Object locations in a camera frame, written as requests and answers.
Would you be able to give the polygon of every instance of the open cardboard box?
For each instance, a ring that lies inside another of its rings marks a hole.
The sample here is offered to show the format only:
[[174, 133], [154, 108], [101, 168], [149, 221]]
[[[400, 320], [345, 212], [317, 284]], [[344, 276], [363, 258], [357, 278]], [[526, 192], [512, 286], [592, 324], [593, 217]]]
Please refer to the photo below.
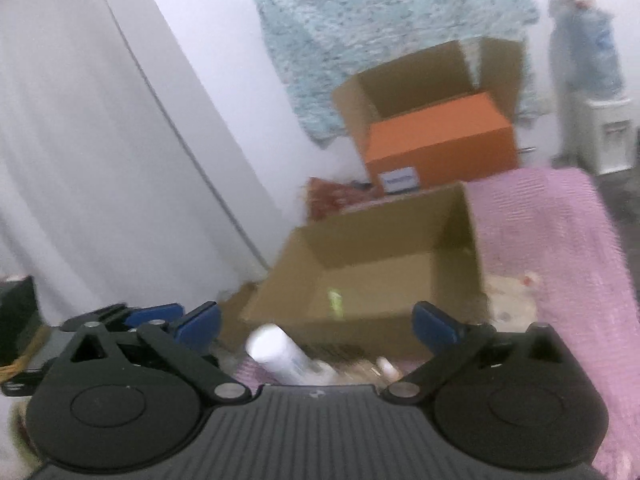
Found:
[[[411, 312], [427, 300], [460, 321], [487, 320], [465, 189], [453, 184], [295, 229], [241, 317], [298, 344], [349, 344], [372, 356], [426, 358]], [[338, 292], [343, 316], [330, 295]]]
[[480, 41], [476, 89], [457, 41], [352, 76], [334, 104], [385, 192], [475, 180], [518, 167], [513, 120], [523, 47]]

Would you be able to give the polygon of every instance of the silver screw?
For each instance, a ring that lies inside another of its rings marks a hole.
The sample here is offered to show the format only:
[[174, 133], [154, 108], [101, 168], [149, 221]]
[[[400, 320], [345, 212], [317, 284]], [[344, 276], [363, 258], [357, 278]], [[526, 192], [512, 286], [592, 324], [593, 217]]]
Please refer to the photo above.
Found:
[[389, 386], [389, 393], [394, 397], [400, 397], [401, 399], [411, 399], [420, 393], [420, 386], [413, 383], [393, 383]]
[[216, 386], [213, 393], [220, 399], [239, 399], [244, 395], [246, 388], [239, 383], [222, 383]]

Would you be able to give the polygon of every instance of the pink cloth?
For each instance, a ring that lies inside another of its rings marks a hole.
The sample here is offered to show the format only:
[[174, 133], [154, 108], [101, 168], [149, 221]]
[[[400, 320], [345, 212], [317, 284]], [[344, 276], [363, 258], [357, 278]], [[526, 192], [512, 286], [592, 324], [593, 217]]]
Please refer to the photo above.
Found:
[[[640, 324], [611, 222], [579, 170], [517, 170], [468, 184], [485, 272], [535, 272], [538, 317], [577, 357], [609, 409], [594, 466], [609, 480], [640, 476]], [[273, 382], [248, 359], [249, 387]]]

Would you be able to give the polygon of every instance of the blue gripper pad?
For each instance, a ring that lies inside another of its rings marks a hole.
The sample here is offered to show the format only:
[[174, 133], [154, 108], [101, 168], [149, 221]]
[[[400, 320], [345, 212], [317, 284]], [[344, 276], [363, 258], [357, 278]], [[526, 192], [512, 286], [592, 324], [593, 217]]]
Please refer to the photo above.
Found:
[[149, 308], [139, 308], [125, 320], [124, 324], [135, 328], [153, 319], [164, 319], [172, 322], [184, 316], [184, 308], [181, 304], [170, 303], [166, 305], [150, 306]]
[[222, 312], [215, 301], [207, 301], [182, 319], [169, 325], [169, 333], [199, 355], [209, 353], [211, 342], [218, 337], [222, 328]]
[[466, 333], [464, 324], [457, 322], [427, 301], [415, 304], [412, 323], [414, 335], [434, 355], [459, 343]]

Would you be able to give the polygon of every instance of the light blue patterned curtain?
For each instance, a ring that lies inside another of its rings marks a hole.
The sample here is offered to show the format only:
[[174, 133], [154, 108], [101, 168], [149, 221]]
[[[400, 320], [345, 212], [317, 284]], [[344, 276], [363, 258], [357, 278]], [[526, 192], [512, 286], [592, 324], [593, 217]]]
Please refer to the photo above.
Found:
[[[344, 134], [331, 92], [349, 76], [409, 54], [463, 41], [477, 72], [478, 36], [524, 40], [533, 0], [255, 0], [264, 41], [303, 129], [322, 144]], [[536, 115], [530, 63], [518, 113]]]

